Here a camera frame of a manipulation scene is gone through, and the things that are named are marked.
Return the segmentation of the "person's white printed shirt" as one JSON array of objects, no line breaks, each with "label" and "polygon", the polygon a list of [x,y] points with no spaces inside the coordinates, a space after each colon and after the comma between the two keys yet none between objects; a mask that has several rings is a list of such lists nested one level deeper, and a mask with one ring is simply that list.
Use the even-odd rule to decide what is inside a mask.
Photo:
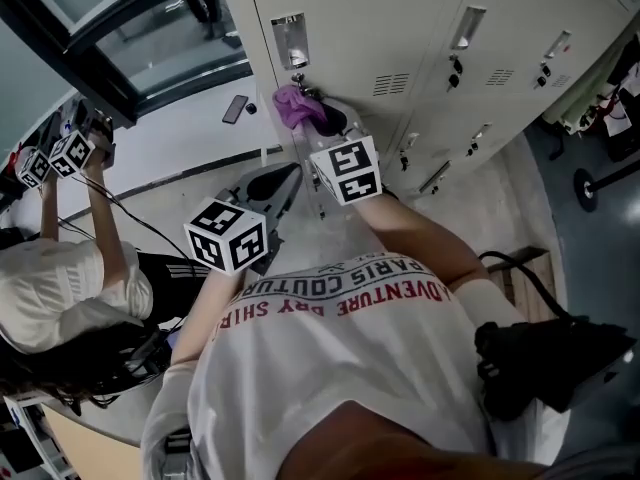
[{"label": "person's white printed shirt", "polygon": [[257,281],[198,359],[166,371],[143,479],[162,479],[168,438],[186,431],[187,480],[273,480],[297,441],[351,401],[447,450],[549,465],[567,414],[534,402],[501,422],[482,405],[475,332],[520,321],[493,282],[450,289],[398,254]]}]

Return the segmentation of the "person's left forearm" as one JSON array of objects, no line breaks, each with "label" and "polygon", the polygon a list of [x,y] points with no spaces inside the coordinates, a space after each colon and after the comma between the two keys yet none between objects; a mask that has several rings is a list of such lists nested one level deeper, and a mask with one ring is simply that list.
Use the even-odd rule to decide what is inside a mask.
[{"label": "person's left forearm", "polygon": [[178,334],[171,365],[197,360],[224,316],[225,308],[242,288],[245,272],[226,275],[211,271]]}]

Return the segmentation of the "pink hanging garment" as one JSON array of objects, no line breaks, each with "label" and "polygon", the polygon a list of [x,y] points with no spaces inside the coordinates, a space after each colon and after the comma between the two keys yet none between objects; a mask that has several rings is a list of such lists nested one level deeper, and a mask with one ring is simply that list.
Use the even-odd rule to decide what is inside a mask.
[{"label": "pink hanging garment", "polygon": [[620,84],[620,90],[626,90],[632,97],[640,95],[640,62],[634,64]]}]

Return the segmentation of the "beige metal locker cabinet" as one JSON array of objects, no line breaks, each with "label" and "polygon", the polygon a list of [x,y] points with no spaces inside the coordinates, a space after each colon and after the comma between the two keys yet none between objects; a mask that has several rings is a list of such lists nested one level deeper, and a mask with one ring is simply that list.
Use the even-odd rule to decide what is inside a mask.
[{"label": "beige metal locker cabinet", "polygon": [[226,1],[264,102],[292,85],[342,110],[412,199],[490,159],[640,17],[640,0]]}]

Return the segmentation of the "purple wiping cloth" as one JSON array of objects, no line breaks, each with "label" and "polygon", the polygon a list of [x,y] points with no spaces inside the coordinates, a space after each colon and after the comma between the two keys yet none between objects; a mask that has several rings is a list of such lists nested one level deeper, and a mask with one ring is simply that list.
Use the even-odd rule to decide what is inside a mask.
[{"label": "purple wiping cloth", "polygon": [[295,129],[305,119],[314,118],[321,123],[327,122],[321,103],[305,96],[297,86],[286,85],[277,89],[272,95],[272,102],[282,124],[290,130]]}]

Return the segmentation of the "person's right forearm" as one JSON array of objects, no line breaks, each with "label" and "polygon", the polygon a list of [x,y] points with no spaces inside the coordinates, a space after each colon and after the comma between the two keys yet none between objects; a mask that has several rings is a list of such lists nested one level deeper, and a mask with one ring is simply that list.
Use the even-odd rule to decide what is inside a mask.
[{"label": "person's right forearm", "polygon": [[380,194],[354,204],[381,244],[427,267],[450,290],[489,274],[457,235],[399,200]]}]

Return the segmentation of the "dark smartphone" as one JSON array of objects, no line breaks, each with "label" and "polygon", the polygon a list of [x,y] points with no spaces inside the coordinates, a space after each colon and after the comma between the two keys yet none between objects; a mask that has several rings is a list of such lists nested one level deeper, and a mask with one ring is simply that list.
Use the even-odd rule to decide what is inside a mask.
[{"label": "dark smartphone", "polygon": [[249,98],[247,96],[236,95],[232,99],[231,103],[229,104],[229,107],[224,113],[222,117],[222,122],[230,125],[235,124],[238,121],[245,106],[247,105],[248,100]]}]

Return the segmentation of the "black wheeled stand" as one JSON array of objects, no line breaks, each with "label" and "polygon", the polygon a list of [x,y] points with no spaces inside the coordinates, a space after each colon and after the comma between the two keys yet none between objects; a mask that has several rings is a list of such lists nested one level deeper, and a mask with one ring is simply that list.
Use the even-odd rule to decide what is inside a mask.
[{"label": "black wheeled stand", "polygon": [[638,171],[640,171],[640,159],[598,180],[595,180],[586,169],[577,169],[573,175],[573,189],[580,207],[587,213],[594,212],[598,208],[597,193],[599,191]]}]

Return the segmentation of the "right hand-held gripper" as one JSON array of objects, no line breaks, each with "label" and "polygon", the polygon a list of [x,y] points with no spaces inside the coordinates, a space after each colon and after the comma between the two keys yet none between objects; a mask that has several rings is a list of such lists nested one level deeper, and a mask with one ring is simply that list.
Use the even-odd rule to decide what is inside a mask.
[{"label": "right hand-held gripper", "polygon": [[292,132],[316,206],[347,206],[382,192],[374,139],[344,102],[321,100],[326,121],[306,118]]}]

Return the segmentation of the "white printed bag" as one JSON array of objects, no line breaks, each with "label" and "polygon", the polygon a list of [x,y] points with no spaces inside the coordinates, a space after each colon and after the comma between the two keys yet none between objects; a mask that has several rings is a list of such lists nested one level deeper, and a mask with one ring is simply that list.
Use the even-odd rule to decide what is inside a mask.
[{"label": "white printed bag", "polygon": [[604,116],[603,121],[609,137],[618,135],[631,127],[625,107],[620,101]]}]

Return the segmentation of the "white window ledge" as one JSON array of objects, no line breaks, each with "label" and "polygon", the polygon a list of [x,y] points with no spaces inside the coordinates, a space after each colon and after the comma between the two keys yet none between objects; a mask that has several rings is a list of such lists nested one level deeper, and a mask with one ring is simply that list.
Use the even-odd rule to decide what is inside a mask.
[{"label": "white window ledge", "polygon": [[[249,98],[238,121],[222,117],[236,95]],[[34,131],[51,111],[41,96],[0,84],[0,169],[11,151]],[[136,126],[114,134],[115,164],[105,173],[108,189],[122,195],[214,161],[279,144],[279,137],[259,95],[253,76],[214,87],[142,117]]]}]

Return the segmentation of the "black framed glass window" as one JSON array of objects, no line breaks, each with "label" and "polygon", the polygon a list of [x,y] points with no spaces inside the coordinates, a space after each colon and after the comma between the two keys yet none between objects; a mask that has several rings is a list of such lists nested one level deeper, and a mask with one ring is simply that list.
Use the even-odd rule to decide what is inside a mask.
[{"label": "black framed glass window", "polygon": [[251,73],[226,0],[0,0],[0,19],[124,126]]}]

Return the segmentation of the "black waist bag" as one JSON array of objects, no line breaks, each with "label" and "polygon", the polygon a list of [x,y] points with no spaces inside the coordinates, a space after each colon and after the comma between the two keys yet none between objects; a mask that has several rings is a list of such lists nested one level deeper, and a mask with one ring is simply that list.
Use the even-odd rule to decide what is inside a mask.
[{"label": "black waist bag", "polygon": [[564,413],[621,373],[636,343],[624,328],[580,319],[488,322],[475,333],[485,408],[503,421],[535,400]]}]

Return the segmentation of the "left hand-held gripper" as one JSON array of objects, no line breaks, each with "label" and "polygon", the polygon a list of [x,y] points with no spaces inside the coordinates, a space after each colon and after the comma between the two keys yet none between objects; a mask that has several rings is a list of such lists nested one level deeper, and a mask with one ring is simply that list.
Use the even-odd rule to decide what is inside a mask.
[{"label": "left hand-held gripper", "polygon": [[184,224],[194,259],[227,275],[246,268],[265,275],[282,243],[277,227],[302,181],[298,163],[282,162],[251,171],[204,199]]}]

